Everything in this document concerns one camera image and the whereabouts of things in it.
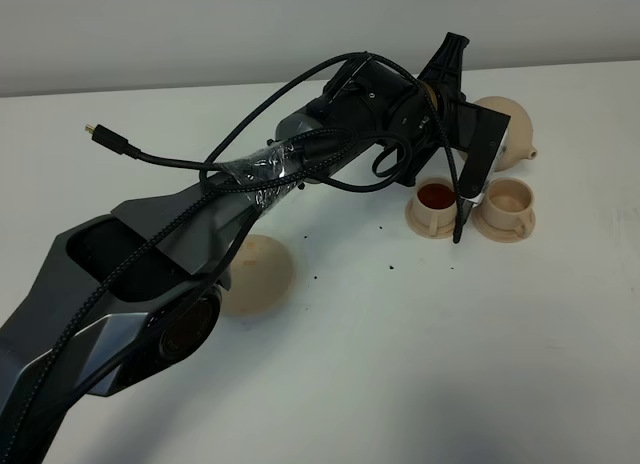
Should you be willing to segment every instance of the beige teacup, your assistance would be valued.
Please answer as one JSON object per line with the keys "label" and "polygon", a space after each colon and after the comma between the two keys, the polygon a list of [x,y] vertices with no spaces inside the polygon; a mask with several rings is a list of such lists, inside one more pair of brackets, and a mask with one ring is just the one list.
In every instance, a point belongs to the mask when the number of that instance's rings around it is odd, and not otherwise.
{"label": "beige teacup", "polygon": [[519,179],[501,178],[487,187],[485,198],[474,216],[478,230],[496,241],[526,239],[533,232],[533,191]]}
{"label": "beige teacup", "polygon": [[449,237],[456,217],[451,181],[443,177],[420,181],[405,214],[409,227],[417,234],[435,239]]}

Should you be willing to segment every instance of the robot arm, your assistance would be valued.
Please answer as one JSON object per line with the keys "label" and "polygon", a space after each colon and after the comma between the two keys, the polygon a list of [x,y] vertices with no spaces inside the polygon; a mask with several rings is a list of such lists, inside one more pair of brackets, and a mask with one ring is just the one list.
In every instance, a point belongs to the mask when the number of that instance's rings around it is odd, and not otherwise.
{"label": "robot arm", "polygon": [[[447,35],[419,80],[380,56],[354,54],[321,96],[280,122],[277,142],[240,161],[192,167],[220,172],[174,195],[124,202],[60,234],[0,329],[0,462],[41,462],[82,394],[110,396],[193,353],[218,319],[220,288],[231,286],[233,251],[260,214],[303,181],[350,190],[331,176],[374,144],[384,147],[374,173],[386,177],[383,185],[405,186],[444,146],[463,223],[482,199],[509,122],[466,103],[467,43]],[[449,145],[468,154],[459,181]],[[132,157],[161,160],[137,151]],[[379,171],[392,153],[397,164]],[[173,227],[158,238],[167,222]],[[67,342],[56,347],[74,319]]]}

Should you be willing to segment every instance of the cup handle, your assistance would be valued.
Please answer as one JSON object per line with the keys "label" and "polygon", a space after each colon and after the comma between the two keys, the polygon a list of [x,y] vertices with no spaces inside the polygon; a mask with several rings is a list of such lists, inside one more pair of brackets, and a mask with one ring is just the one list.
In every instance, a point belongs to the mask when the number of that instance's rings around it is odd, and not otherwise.
{"label": "cup handle", "polygon": [[529,212],[526,216],[520,218],[520,225],[515,228],[516,234],[526,239],[533,232],[533,213]]}
{"label": "cup handle", "polygon": [[438,234],[438,215],[432,214],[431,221],[429,222],[429,235],[434,237]]}

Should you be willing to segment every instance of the cable connector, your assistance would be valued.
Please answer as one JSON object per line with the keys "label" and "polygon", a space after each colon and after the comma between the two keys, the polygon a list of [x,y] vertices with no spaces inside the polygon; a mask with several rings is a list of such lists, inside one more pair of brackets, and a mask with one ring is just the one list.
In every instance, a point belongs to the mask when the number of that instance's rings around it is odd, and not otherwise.
{"label": "cable connector", "polygon": [[116,154],[125,154],[134,159],[140,156],[140,149],[129,144],[129,140],[120,134],[107,129],[101,124],[96,127],[86,125],[85,131],[91,134],[91,140],[97,142],[103,147],[115,152]]}

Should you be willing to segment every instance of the table surface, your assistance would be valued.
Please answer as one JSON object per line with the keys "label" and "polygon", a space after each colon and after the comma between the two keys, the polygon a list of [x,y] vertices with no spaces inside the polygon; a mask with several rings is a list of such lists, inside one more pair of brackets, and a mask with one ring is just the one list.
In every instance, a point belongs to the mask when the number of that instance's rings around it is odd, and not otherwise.
{"label": "table surface", "polygon": [[[466,72],[470,100],[510,97],[533,120],[537,159],[497,174],[534,189],[530,239],[498,244],[471,222],[460,245],[422,239],[399,185],[295,191],[255,228],[295,257],[290,302],[223,318],[186,361],[85,397],[46,462],[638,462],[638,75],[640,62]],[[264,146],[321,86],[287,95],[227,157]],[[202,159],[278,87],[0,100],[0,321],[56,234],[196,179],[92,145],[85,123]],[[371,181],[371,160],[340,177]],[[447,172],[439,153],[422,175]]]}

